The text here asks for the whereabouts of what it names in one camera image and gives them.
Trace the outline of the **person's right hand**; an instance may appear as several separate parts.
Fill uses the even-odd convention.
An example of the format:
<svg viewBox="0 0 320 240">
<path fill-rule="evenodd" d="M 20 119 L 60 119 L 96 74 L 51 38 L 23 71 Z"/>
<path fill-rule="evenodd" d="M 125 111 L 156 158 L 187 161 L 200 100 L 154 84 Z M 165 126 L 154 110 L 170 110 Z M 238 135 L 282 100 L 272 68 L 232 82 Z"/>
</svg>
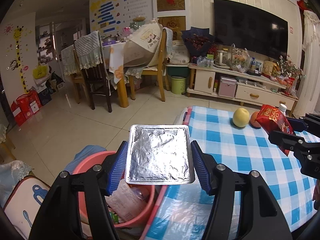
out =
<svg viewBox="0 0 320 240">
<path fill-rule="evenodd" d="M 314 204 L 313 207 L 315 210 L 318 210 L 320 207 L 320 193 L 319 193 L 319 185 L 316 185 L 313 191 L 313 199 Z"/>
</svg>

